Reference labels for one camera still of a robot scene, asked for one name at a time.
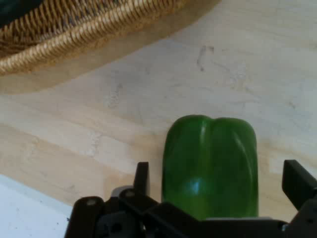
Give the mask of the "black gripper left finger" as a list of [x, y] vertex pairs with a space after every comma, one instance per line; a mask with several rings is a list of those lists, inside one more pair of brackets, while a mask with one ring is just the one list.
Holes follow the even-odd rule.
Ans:
[[203, 222], [148, 196], [149, 164], [139, 162], [134, 183], [104, 201], [83, 197], [73, 206], [67, 238], [198, 238]]

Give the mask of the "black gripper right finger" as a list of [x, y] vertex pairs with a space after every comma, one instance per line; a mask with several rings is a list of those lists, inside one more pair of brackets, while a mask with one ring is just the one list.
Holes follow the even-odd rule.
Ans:
[[317, 238], [317, 179], [298, 161], [283, 165], [282, 190], [297, 214], [284, 229], [287, 238]]

